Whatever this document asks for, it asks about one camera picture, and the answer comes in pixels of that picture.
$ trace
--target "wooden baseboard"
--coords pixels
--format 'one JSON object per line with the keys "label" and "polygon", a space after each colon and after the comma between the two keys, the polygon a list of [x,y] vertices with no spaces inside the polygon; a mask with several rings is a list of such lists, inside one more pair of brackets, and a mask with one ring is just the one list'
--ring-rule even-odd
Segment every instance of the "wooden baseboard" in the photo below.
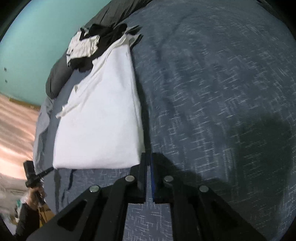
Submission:
{"label": "wooden baseboard", "polygon": [[41,106],[39,106],[39,105],[26,103],[24,101],[16,100],[16,99],[13,99],[13,98],[9,98],[9,101],[12,102],[12,103],[15,103],[15,104],[18,104],[18,105],[33,109],[33,110],[37,110],[37,111],[40,111],[40,108],[41,108]]}

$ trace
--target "bed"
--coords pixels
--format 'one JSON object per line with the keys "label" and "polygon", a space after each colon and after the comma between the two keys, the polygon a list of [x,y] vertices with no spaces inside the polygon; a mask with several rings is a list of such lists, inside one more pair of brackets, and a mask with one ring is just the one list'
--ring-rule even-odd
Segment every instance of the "bed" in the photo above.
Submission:
{"label": "bed", "polygon": [[[211,187],[267,240],[280,240],[296,216],[292,34],[255,0],[149,2],[124,19],[142,27],[131,53],[146,150],[163,153],[186,184]],[[37,170],[52,165],[55,115],[88,74],[74,70],[43,104]],[[46,202],[57,213],[128,171],[55,170],[44,178]],[[150,182],[147,202],[129,205],[123,240],[173,240],[169,206],[152,203]]]}

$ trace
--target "patterned fabric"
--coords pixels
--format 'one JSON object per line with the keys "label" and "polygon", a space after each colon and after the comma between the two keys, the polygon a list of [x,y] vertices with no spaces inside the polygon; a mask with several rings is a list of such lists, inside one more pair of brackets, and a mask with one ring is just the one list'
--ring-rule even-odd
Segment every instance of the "patterned fabric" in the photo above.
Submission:
{"label": "patterned fabric", "polygon": [[[296,42],[287,27],[255,0],[157,0],[126,23],[142,26],[132,54],[146,148],[279,240],[296,215]],[[57,209],[127,173],[58,171]],[[169,207],[151,192],[130,205],[124,240],[173,240]]]}

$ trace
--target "human hand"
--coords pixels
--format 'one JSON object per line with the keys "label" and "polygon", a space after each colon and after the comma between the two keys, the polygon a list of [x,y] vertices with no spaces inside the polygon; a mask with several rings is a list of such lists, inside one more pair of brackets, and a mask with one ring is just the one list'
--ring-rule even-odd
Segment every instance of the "human hand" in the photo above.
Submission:
{"label": "human hand", "polygon": [[36,193],[39,192],[41,197],[45,197],[45,192],[42,186],[29,188],[28,194],[27,194],[27,201],[26,204],[33,210],[38,209],[38,198],[36,196]]}

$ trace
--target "dark gray pillow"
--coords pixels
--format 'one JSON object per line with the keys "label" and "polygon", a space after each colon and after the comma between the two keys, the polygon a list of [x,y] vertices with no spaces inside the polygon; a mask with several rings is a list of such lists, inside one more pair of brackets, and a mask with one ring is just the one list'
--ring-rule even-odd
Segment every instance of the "dark gray pillow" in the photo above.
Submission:
{"label": "dark gray pillow", "polygon": [[[151,1],[152,0],[112,0],[102,8],[85,27],[91,27],[94,23],[108,27],[116,25],[136,10],[145,7]],[[52,67],[46,81],[45,91],[49,98],[54,99],[59,95],[59,92],[70,78],[72,72],[72,68],[67,66],[65,52]]]}
{"label": "dark gray pillow", "polygon": [[54,99],[71,77],[72,68],[67,66],[66,53],[54,64],[45,85],[45,91],[49,98]]}

